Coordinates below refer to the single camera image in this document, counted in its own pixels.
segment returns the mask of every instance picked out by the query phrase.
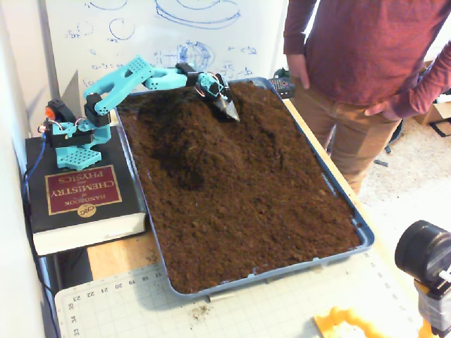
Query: wooden table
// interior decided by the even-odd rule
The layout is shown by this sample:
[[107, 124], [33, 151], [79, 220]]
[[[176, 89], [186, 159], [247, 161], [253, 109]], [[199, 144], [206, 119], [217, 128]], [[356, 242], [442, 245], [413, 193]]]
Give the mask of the wooden table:
[[[345, 178], [338, 171], [335, 164], [321, 147], [318, 140], [315, 138], [311, 130], [307, 127], [307, 124], [301, 118], [296, 108], [292, 105], [291, 101], [283, 100], [292, 116], [301, 127], [306, 137], [310, 140], [312, 146], [316, 149], [318, 155], [324, 160], [324, 163], [328, 166], [329, 170], [334, 174], [337, 181], [340, 183], [345, 193], [349, 196], [353, 202], [355, 208], [361, 213], [364, 219], [367, 221], [371, 230], [376, 237], [374, 243], [374, 249], [377, 250], [379, 256], [383, 259], [384, 263], [389, 267], [391, 273], [395, 279], [403, 286], [406, 293], [409, 295], [413, 302], [417, 302], [418, 294], [413, 288], [413, 282], [409, 278], [406, 278], [405, 273], [396, 268], [393, 263], [393, 255], [389, 253], [384, 244], [381, 242], [379, 235], [379, 229], [375, 224], [371, 222], [371, 217], [364, 210], [362, 203], [358, 199], [357, 195], [353, 192], [351, 187], [346, 182]], [[89, 256], [89, 263], [91, 265], [92, 277], [94, 280], [105, 278], [111, 275], [124, 273], [130, 270], [143, 268], [144, 266], [151, 265], [159, 261], [159, 253], [156, 248], [156, 242], [152, 234], [152, 230], [149, 229], [145, 233], [122, 239], [107, 244], [100, 244], [92, 246], [87, 250]]]

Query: man's left hand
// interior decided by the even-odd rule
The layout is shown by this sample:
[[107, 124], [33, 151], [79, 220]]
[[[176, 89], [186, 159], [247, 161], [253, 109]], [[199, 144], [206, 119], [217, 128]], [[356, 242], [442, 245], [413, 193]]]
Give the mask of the man's left hand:
[[372, 106], [371, 108], [368, 108], [365, 110], [365, 115], [371, 116], [375, 114], [382, 114], [384, 118], [387, 118], [388, 120], [392, 121], [398, 121], [401, 120], [401, 118], [396, 115], [395, 110], [393, 109], [395, 103], [399, 101], [399, 95], [395, 95], [391, 99], [381, 103], [376, 104], [375, 106]]

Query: khaki pants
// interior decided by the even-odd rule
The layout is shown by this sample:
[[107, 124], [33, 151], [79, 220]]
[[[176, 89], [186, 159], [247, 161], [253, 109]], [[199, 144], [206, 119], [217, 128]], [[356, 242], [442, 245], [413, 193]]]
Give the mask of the khaki pants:
[[325, 149], [333, 128], [335, 139], [330, 158], [356, 194], [374, 158], [387, 146], [401, 120], [381, 114], [366, 116], [369, 106], [340, 104], [317, 90], [305, 90], [298, 79], [293, 105]]

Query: blue tray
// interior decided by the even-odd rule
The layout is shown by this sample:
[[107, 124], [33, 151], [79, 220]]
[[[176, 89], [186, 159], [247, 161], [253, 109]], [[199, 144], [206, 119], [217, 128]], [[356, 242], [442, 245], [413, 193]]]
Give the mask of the blue tray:
[[[258, 87], [262, 87], [265, 89], [270, 89], [275, 95], [277, 95], [277, 97], [281, 99], [280, 95], [277, 93], [277, 91], [274, 89], [273, 85], [265, 78], [262, 77], [253, 77], [253, 78], [248, 78], [245, 80], [234, 80], [234, 81], [230, 81], [229, 83], [232, 84], [234, 82], [249, 82], [252, 81], [256, 86]], [[134, 93], [132, 94], [134, 95], [143, 95], [146, 94], [147, 92], [141, 92], [141, 93]], [[125, 131], [123, 129], [122, 126], [122, 122], [120, 119], [120, 116], [116, 110], [116, 115], [118, 117], [118, 130], [119, 130], [119, 135], [121, 137], [121, 141], [123, 143], [123, 148], [125, 150], [126, 153], [128, 153], [126, 156], [128, 157], [128, 162], [130, 167], [133, 169], [134, 171], [134, 175], [137, 178], [137, 181], [139, 183], [142, 195], [145, 198], [145, 194], [144, 194], [144, 190], [142, 188], [139, 176], [137, 174], [137, 169], [136, 169], [136, 165], [135, 162], [133, 160], [132, 157], [132, 152], [130, 149], [130, 145], [128, 144], [128, 140], [127, 137], [125, 136]], [[304, 132], [302, 131], [302, 128], [296, 123], [297, 129], [304, 134]], [[152, 216], [150, 214], [149, 211], [149, 207], [148, 204], [146, 202], [146, 206], [147, 206], [147, 212], [149, 214], [149, 220], [150, 220], [150, 224], [152, 227], [152, 232], [154, 234], [155, 237], [155, 241], [156, 241], [156, 245], [158, 247], [158, 251], [161, 257], [161, 262], [163, 264], [163, 269], [164, 272], [166, 274], [166, 277], [168, 278], [168, 283], [171, 286], [171, 290], [174, 291], [174, 293], [176, 293], [178, 296], [186, 298], [186, 299], [195, 299], [201, 296], [211, 296], [212, 294], [216, 294], [218, 292], [222, 292], [224, 290], [227, 289], [234, 289], [234, 288], [238, 288], [241, 287], [243, 285], [249, 284], [249, 283], [253, 283], [253, 282], [257, 282], [260, 280], [265, 280], [265, 279], [270, 279], [270, 278], [274, 278], [274, 277], [281, 277], [282, 275], [286, 275], [288, 273], [293, 273], [295, 271], [300, 271], [300, 270], [304, 270], [307, 268], [311, 268], [314, 267], [316, 265], [326, 265], [328, 263], [331, 263], [333, 261], [338, 261], [338, 260], [342, 260], [345, 258], [348, 258], [351, 255], [354, 254], [358, 254], [361, 253], [363, 251], [368, 250], [374, 243], [374, 233], [371, 231], [370, 227], [368, 226], [368, 224], [366, 223], [365, 219], [363, 218], [363, 216], [360, 214], [360, 212], [357, 210], [357, 208], [355, 208], [354, 204], [352, 203], [352, 201], [350, 200], [350, 198], [346, 195], [344, 189], [340, 186], [340, 184], [338, 183], [337, 179], [334, 177], [334, 175], [330, 172], [328, 166], [324, 163], [323, 159], [318, 155], [318, 153], [316, 152], [315, 148], [312, 146], [310, 140], [307, 138], [307, 141], [310, 145], [310, 147], [313, 149], [314, 153], [316, 154], [316, 159], [318, 160], [319, 164], [321, 165], [321, 167], [323, 168], [323, 178], [326, 181], [327, 185], [329, 186], [330, 190], [332, 191], [332, 193], [334, 193], [334, 195], [338, 195], [338, 194], [342, 194], [345, 198], [345, 200], [347, 201], [348, 205], [354, 210], [354, 215], [350, 215], [350, 222], [355, 226], [357, 234], [360, 238], [360, 242], [361, 244], [357, 247], [355, 247], [354, 249], [351, 249], [349, 251], [343, 252], [343, 253], [338, 253], [336, 255], [333, 256], [329, 256], [329, 257], [325, 257], [325, 258], [314, 258], [312, 261], [309, 262], [302, 262], [302, 263], [297, 263], [297, 264], [293, 264], [293, 265], [289, 265], [289, 266], [285, 266], [283, 268], [278, 268], [275, 270], [270, 270], [267, 271], [265, 273], [261, 273], [258, 275], [254, 275], [254, 274], [249, 274], [246, 278], [242, 278], [241, 280], [235, 280], [232, 282], [223, 282], [220, 285], [217, 285], [215, 287], [209, 288], [209, 289], [204, 289], [201, 290], [199, 292], [193, 293], [193, 294], [181, 294], [180, 292], [177, 292], [176, 290], [174, 290], [174, 288], [171, 285], [171, 281], [168, 278], [168, 271], [166, 269], [166, 264], [164, 261], [164, 257], [163, 257], [163, 252], [161, 251], [161, 247], [160, 244], [158, 242], [158, 237], [156, 234], [156, 230], [154, 227], [154, 223], [152, 222]]]

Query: cutting mat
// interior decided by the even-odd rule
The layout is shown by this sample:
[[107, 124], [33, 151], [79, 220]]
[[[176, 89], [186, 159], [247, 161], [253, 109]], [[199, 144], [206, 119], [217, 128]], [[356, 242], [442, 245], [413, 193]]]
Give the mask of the cutting mat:
[[313, 338], [313, 316], [333, 306], [357, 309], [391, 337], [418, 337], [422, 319], [407, 304], [373, 249], [211, 299], [174, 295], [159, 263], [56, 295], [62, 338]]

